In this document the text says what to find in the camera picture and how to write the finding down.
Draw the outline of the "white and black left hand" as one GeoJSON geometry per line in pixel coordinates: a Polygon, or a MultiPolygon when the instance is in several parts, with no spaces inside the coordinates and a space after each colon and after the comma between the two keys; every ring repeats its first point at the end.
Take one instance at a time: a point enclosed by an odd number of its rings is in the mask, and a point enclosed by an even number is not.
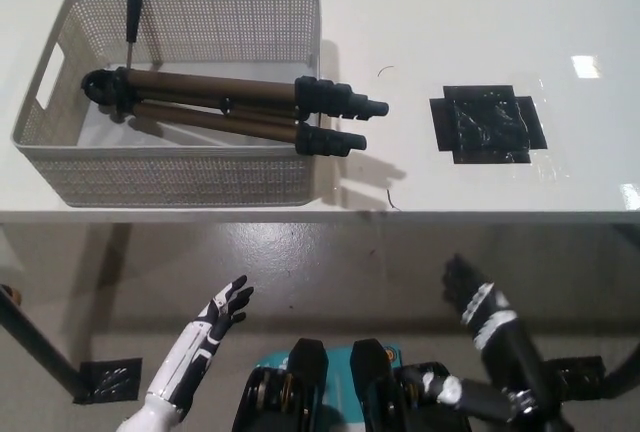
{"type": "Polygon", "coordinates": [[[189,411],[195,392],[226,335],[246,318],[254,288],[242,275],[228,283],[190,321],[171,347],[148,393],[171,404],[182,417],[189,411]]]}

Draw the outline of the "black and white right hand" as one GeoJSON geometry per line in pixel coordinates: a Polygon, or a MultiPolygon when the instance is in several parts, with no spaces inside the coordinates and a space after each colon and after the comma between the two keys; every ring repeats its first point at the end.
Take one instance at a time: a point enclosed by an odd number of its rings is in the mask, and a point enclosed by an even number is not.
{"type": "Polygon", "coordinates": [[[503,292],[459,254],[447,261],[442,282],[491,382],[426,372],[418,379],[426,397],[515,431],[572,431],[541,355],[503,292]]]}

